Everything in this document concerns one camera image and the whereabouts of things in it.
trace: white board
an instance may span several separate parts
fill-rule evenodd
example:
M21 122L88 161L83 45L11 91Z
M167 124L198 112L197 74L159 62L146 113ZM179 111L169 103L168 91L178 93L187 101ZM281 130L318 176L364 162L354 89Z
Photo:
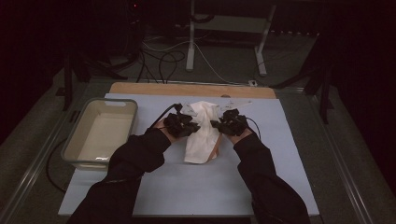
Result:
M158 96L108 93L106 98L133 99L138 111L134 133L142 134L156 118L175 103L207 101L226 105L230 98ZM238 108L240 114L256 121L263 143L271 149L277 174L303 198L308 214L318 215L318 206L303 164L294 144L283 108L277 99L246 99L252 102ZM256 130L253 123L249 126ZM240 174L240 162L233 146L222 139L219 155L205 164L183 161L186 141L170 146L165 164L145 174L137 195L134 215L139 216L251 216L251 196ZM60 215L71 215L89 187L102 180L105 172L76 170L61 205Z

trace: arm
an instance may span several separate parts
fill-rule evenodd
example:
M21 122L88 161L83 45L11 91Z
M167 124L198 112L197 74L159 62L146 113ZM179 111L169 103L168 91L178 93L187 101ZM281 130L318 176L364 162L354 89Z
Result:
M310 223L302 198L276 175L271 151L251 131L229 136L241 162L238 171L253 197L259 223Z
M105 179L91 186L67 223L131 223L142 175L162 166L163 153L176 141L168 134L166 129L153 129L130 136L111 157Z

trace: black jacket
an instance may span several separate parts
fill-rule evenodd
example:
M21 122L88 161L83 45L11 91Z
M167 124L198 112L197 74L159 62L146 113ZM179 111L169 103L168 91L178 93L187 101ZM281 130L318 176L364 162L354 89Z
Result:
M111 157L107 176L94 184L67 223L132 223L134 202L145 172L164 163L171 146L161 130L132 135ZM301 197L276 175L270 150L251 134L234 149L238 170L252 193L253 210L262 223L309 223Z

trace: wire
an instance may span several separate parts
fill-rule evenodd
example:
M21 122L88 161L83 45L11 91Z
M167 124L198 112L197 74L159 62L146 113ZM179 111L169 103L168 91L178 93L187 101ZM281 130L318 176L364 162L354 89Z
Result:
M47 179L49 180L49 182L52 184L53 187L55 187L56 189L58 189L59 191L66 193L66 190L59 187L50 177L50 159L52 158L53 153L55 152L55 150L61 145L63 144L65 141L67 140L67 138L65 138L64 140L62 140L61 142L59 142L51 151L51 153L49 154L49 157L47 158L47 163L46 163L46 175L47 175Z
M154 51L159 51L159 52L167 51L167 50L169 50L169 49L173 49L173 48L175 48L175 47L177 47L177 46L180 46L180 45L183 45L183 44L190 44L190 41L184 41L184 42L178 43L178 44L176 44L176 45L174 45L174 46L172 46L172 47L170 47L170 48L167 48L167 49L154 49L154 48L150 47L149 45L147 45L145 42L143 42L143 45L145 45L146 48L151 49L151 50L154 50ZM207 60L206 56L202 53L202 51L201 51L201 49L199 48L199 46L198 46L196 43L193 43L193 45L198 49L198 51L201 53L202 57L204 58L206 64L209 66L209 68L212 70L212 72L213 72L220 80L222 80L223 82L228 83L228 84L239 85L239 86L248 86L248 84L245 84L245 83L231 82L231 81L228 81L228 80L224 79L221 75L219 75L218 72L216 72L216 70L213 68L213 66L210 64L210 62Z
M151 130L152 127L154 127L154 125L155 125L158 121L160 121L160 119L161 119L169 110L171 110L172 108L174 108L174 107L176 107L176 106L177 106L177 104L172 104L172 105L170 105L168 108L166 108L166 109L163 111L163 113L151 124L151 126L149 126L148 130Z
M145 42L143 42L143 45L146 46L146 48L154 50L154 51L159 51L159 52L168 51L169 49L174 49L175 47L178 47L183 44L190 44L190 41L183 41L183 42L178 43L178 44L176 44L170 48L167 48L167 49L154 49L154 48L150 47L149 45L147 45Z
M256 121L254 121L253 119L250 119L250 118L247 118L247 119L250 120L250 121L252 121L252 122L254 123L254 125L256 125L257 132L259 133L259 134L256 134L256 135L259 136L259 139L260 139L260 141L261 141L261 140L262 140L262 134L260 133L259 125L257 125ZM256 132L254 132L249 126L247 126L247 128L248 128L251 132L256 133Z
M179 51L179 50L162 52L163 56L161 56L161 57L157 57L156 55L153 55L153 54L149 53L147 50L143 50L143 53L145 53L148 56L160 61L159 64L158 64L158 70L159 70L160 77L161 77L161 79L163 81L163 84L167 84L169 78L175 73L175 71L177 69L177 63L181 62L181 61L183 61L185 59L185 54L183 52ZM173 55L174 53L181 54L181 57L177 59L176 56ZM165 60L166 56L172 57L173 60ZM163 63L173 63L174 64L173 70L166 76L166 78L164 78L165 75L163 74Z

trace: white cloth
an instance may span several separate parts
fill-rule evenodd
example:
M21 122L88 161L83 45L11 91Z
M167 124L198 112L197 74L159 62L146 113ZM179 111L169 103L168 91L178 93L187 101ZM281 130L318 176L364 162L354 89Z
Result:
M191 107L198 114L192 117L192 122L198 123L201 128L188 137L184 161L205 163L216 158L219 152L221 134L210 124L210 120L219 121L219 106L201 101L191 104Z

